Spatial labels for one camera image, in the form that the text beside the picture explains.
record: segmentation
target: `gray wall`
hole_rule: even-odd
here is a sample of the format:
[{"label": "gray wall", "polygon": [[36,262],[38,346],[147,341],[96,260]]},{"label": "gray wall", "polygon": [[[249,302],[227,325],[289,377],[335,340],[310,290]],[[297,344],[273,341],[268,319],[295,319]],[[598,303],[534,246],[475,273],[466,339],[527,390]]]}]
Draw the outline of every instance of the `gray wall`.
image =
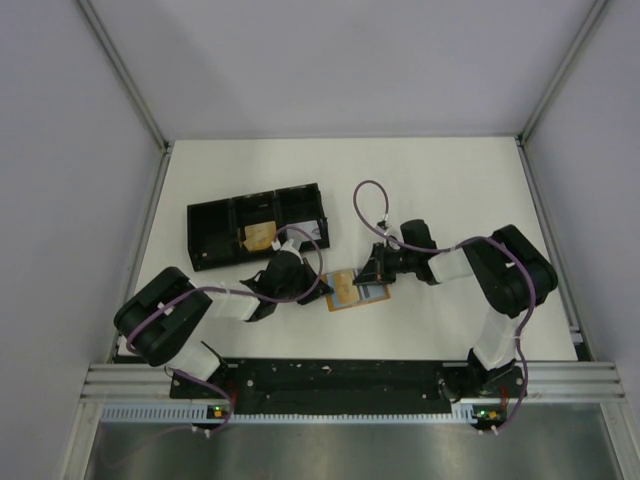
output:
[{"label": "gray wall", "polygon": [[170,139],[521,131],[593,0],[94,0]]},{"label": "gray wall", "polygon": [[70,0],[0,6],[0,478],[54,478],[158,161]]},{"label": "gray wall", "polygon": [[612,4],[530,152],[595,351],[640,420],[640,2]]}]

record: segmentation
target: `metal frame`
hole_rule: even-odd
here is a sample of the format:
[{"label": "metal frame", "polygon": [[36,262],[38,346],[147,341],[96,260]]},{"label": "metal frame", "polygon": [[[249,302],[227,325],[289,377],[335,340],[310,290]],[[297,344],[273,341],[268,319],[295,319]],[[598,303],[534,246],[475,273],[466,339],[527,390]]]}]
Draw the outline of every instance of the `metal frame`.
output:
[{"label": "metal frame", "polygon": [[[134,291],[140,265],[144,256],[153,218],[160,198],[170,159],[170,144],[163,135],[145,99],[136,86],[122,57],[115,48],[103,22],[100,20],[91,0],[74,0],[80,14],[103,50],[116,78],[122,86],[133,109],[158,146],[162,159],[153,188],[149,195],[144,221],[140,227],[138,242],[129,270],[123,300]],[[546,111],[571,74],[580,54],[602,21],[610,0],[594,0],[582,26],[564,55],[555,74],[549,81],[539,103],[527,120],[523,131],[516,138],[522,165],[527,177],[543,236],[552,262],[558,270],[560,293],[564,302],[570,328],[575,341],[582,340],[579,325],[578,306],[572,296],[564,262],[559,251],[548,209],[539,190],[533,163],[526,152],[526,144],[534,133]],[[525,402],[531,403],[598,403],[608,429],[612,447],[620,464],[625,480],[640,480],[640,442],[624,390],[620,383],[615,364],[606,362],[530,362],[531,383]],[[137,402],[145,405],[185,404],[185,400],[169,398],[171,379],[163,371],[144,365],[91,365],[82,390],[80,403],[74,421],[67,451],[63,460],[60,478],[84,478],[89,455],[97,433],[103,406],[120,402]],[[464,404],[493,402],[484,399],[463,399]],[[246,419],[257,422],[257,419]],[[296,418],[294,421],[308,421]]]}]

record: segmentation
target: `purple cable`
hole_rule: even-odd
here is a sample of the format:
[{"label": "purple cable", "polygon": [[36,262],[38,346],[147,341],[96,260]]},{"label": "purple cable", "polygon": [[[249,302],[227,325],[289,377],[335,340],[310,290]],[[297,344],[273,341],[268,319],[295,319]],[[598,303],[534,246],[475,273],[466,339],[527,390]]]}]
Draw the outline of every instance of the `purple cable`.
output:
[{"label": "purple cable", "polygon": [[[227,428],[227,426],[229,425],[229,421],[231,420],[231,416],[233,415],[233,401],[231,400],[231,397],[229,396],[229,394],[227,392],[225,392],[224,390],[222,390],[221,388],[217,387],[216,385],[214,385],[212,383],[209,383],[209,382],[205,382],[203,380],[200,380],[199,378],[195,378],[195,377],[189,375],[188,373],[183,372],[182,370],[174,370],[173,372],[176,373],[177,375],[180,375],[183,378],[186,378],[187,380],[189,380],[191,382],[197,383],[199,385],[202,385],[203,387],[206,387],[206,388],[208,388],[210,390],[213,390],[215,393],[217,393],[218,395],[222,396],[222,398],[224,398],[227,402],[229,402],[229,412],[227,413],[227,415],[222,420],[222,423],[219,424],[216,428],[214,428],[214,429],[212,429],[210,431],[215,434],[215,433],[219,433],[220,431],[222,431],[225,428]],[[164,437],[168,433],[186,431],[186,430],[191,430],[191,427],[190,426],[185,426],[185,425],[178,425],[178,426],[166,428],[166,429],[156,433],[155,435],[150,436],[146,440],[144,440],[142,442],[142,444],[140,444],[136,448],[134,448],[131,453],[129,453],[126,456],[124,456],[123,458],[119,459],[117,462],[110,462],[109,460],[107,460],[107,456],[106,456],[106,452],[105,452],[105,444],[102,441],[102,437],[101,437],[101,438],[98,439],[98,442],[100,443],[100,447],[99,447],[100,461],[103,463],[103,465],[105,465],[107,468],[110,468],[110,469],[115,469],[115,468],[121,467],[126,462],[128,462],[132,457],[135,457],[138,453],[140,453],[142,450],[147,448],[149,445],[151,445],[153,442],[155,442],[160,437]]]},{"label": "purple cable", "polygon": [[302,230],[302,229],[300,229],[298,227],[291,226],[291,225],[286,225],[284,227],[279,228],[278,231],[275,234],[275,238],[277,239],[278,235],[280,233],[282,233],[283,231],[285,231],[285,230],[293,230],[295,232],[298,232],[298,233],[302,234],[304,237],[307,238],[307,240],[309,240],[311,242],[311,245],[313,245],[313,248],[315,248],[316,252],[318,253],[318,275],[317,275],[316,279],[313,281],[313,283],[311,284],[311,287],[309,287],[309,289],[306,292],[298,295],[297,297],[291,298],[291,299],[280,299],[280,298],[267,297],[266,295],[261,295],[259,293],[255,293],[255,292],[248,292],[246,290],[225,289],[225,288],[222,288],[222,287],[199,287],[199,288],[194,288],[193,290],[189,290],[188,292],[185,292],[182,295],[179,295],[178,297],[174,298],[169,303],[167,303],[164,306],[162,306],[162,308],[159,308],[158,310],[156,310],[151,316],[149,316],[140,325],[138,325],[133,330],[133,332],[131,332],[131,334],[127,337],[127,349],[131,353],[135,353],[135,348],[133,347],[133,342],[135,341],[136,337],[138,335],[140,335],[140,333],[145,328],[147,328],[151,322],[153,322],[154,320],[158,319],[161,315],[164,315],[164,313],[167,310],[169,310],[172,307],[175,307],[178,303],[182,302],[185,298],[187,298],[189,295],[191,295],[192,293],[195,293],[195,292],[230,293],[232,295],[242,295],[242,296],[245,296],[245,297],[254,297],[254,298],[257,298],[258,300],[264,300],[266,302],[271,302],[271,303],[294,303],[294,302],[297,302],[298,300],[302,300],[304,297],[306,297],[307,295],[311,294],[311,292],[313,292],[315,290],[315,288],[318,286],[318,283],[320,282],[320,279],[322,278],[322,269],[324,268],[324,262],[322,260],[322,252],[320,252],[320,247],[318,246],[316,241],[311,237],[311,235],[309,235],[304,230]]},{"label": "purple cable", "polygon": [[522,335],[522,331],[524,330],[524,328],[527,326],[527,323],[529,323],[529,320],[531,320],[533,311],[536,308],[536,288],[535,288],[535,285],[533,284],[533,279],[531,278],[531,275],[529,275],[529,272],[527,272],[527,269],[522,264],[522,262],[518,259],[518,257],[516,257],[513,253],[511,253],[507,249],[507,247],[505,247],[501,243],[496,242],[493,238],[490,238],[490,237],[473,237],[473,238],[464,240],[463,242],[460,242],[459,244],[457,244],[456,246],[450,249],[439,249],[439,248],[436,249],[436,248],[416,247],[414,245],[409,245],[407,243],[401,242],[395,237],[386,235],[380,228],[374,227],[373,225],[371,225],[367,221],[367,219],[364,218],[364,215],[362,214],[362,212],[360,211],[360,208],[358,207],[358,192],[365,185],[375,185],[380,189],[380,191],[382,192],[382,195],[384,195],[385,217],[389,214],[389,195],[387,194],[387,191],[384,189],[384,187],[375,180],[363,180],[356,186],[356,189],[353,191],[353,208],[356,211],[356,215],[358,215],[358,218],[360,218],[360,221],[365,225],[365,227],[367,227],[369,230],[371,230],[373,233],[375,233],[379,237],[382,237],[386,239],[388,242],[394,243],[402,248],[406,248],[407,250],[413,250],[415,252],[422,252],[422,253],[447,253],[457,248],[460,248],[467,243],[482,239],[485,242],[489,243],[489,245],[491,245],[495,249],[499,250],[509,260],[511,260],[515,265],[515,267],[520,271],[520,273],[524,277],[524,280],[527,284],[527,288],[529,289],[529,308],[527,309],[527,313],[525,314],[524,318],[518,325],[518,328],[516,328],[516,332],[515,332],[515,337],[516,337],[515,348],[516,348],[516,352],[518,353],[518,356],[520,357],[520,360],[522,361],[523,383],[522,383],[522,389],[520,390],[520,395],[518,396],[518,400],[516,401],[516,404],[514,405],[513,410],[511,411],[511,415],[509,415],[507,419],[504,421],[504,423],[499,427],[497,427],[496,429],[496,434],[501,432],[507,425],[511,423],[512,419],[516,416],[516,414],[520,410],[520,407],[522,406],[522,401],[524,400],[524,397],[527,391],[527,386],[529,385],[529,367],[527,365],[527,360],[524,358],[524,354],[522,353],[520,336]]}]

